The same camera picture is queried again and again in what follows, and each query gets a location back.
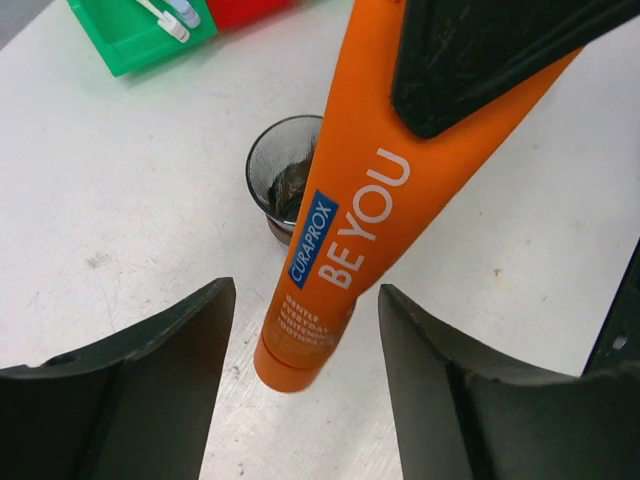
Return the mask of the orange toothpaste tube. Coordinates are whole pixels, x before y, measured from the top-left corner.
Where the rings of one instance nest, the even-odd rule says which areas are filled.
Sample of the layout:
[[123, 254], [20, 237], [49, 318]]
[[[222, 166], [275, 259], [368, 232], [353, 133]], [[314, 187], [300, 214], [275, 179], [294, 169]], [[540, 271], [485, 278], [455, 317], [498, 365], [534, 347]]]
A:
[[406, 1], [354, 4], [295, 231], [254, 354], [261, 381], [307, 388], [358, 297], [415, 242], [572, 61], [566, 54], [444, 133], [392, 104]]

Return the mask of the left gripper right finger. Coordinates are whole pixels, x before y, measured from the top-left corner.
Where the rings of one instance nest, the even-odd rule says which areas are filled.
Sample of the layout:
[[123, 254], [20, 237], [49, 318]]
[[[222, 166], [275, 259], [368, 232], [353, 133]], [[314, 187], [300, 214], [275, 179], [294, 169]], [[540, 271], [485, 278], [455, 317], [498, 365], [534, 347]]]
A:
[[639, 366], [572, 377], [508, 356], [380, 288], [407, 479], [635, 479]]

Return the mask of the light blue toothbrush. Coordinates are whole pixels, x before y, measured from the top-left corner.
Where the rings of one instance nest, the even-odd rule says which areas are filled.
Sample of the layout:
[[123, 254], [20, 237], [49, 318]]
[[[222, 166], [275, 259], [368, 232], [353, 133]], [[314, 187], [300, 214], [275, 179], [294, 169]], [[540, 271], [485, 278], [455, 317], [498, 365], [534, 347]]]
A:
[[188, 0], [169, 0], [168, 3], [189, 28], [197, 28], [200, 25], [200, 15]]

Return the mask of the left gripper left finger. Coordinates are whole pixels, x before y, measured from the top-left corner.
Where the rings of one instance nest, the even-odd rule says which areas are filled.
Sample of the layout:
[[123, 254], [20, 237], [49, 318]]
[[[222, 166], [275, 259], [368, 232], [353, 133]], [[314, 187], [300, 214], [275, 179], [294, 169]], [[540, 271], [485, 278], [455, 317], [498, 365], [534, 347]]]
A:
[[231, 278], [37, 367], [1, 372], [5, 479], [195, 479], [235, 307]]

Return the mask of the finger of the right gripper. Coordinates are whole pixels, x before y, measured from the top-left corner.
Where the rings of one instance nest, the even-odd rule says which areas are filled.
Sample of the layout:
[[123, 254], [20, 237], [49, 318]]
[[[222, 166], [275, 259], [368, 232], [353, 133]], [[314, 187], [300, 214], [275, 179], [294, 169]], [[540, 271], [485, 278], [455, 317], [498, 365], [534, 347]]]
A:
[[392, 105], [434, 138], [638, 14], [636, 0], [409, 1]]

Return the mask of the grey glass cup with holder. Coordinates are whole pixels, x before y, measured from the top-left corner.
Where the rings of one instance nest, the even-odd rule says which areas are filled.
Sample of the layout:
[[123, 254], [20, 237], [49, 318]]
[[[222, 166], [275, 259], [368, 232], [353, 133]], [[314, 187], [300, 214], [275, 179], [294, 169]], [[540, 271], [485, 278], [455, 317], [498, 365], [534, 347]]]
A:
[[247, 156], [249, 194], [284, 248], [295, 230], [322, 122], [310, 114], [279, 120], [259, 135]]

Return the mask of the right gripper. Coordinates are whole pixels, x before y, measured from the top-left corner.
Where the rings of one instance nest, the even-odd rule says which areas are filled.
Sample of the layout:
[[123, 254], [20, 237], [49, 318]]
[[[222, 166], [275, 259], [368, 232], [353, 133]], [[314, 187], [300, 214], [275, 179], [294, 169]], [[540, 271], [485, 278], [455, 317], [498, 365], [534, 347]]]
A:
[[589, 374], [639, 361], [640, 290], [637, 244], [583, 370]]

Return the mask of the white toothbrush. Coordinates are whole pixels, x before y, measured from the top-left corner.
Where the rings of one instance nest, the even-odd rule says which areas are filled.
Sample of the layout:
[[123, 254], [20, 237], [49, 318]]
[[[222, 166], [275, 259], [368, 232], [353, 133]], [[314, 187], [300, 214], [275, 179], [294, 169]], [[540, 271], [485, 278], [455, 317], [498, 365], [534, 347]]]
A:
[[189, 31], [170, 12], [159, 10], [149, 0], [136, 0], [136, 2], [156, 17], [158, 26], [168, 35], [180, 43], [186, 43], [189, 40]]

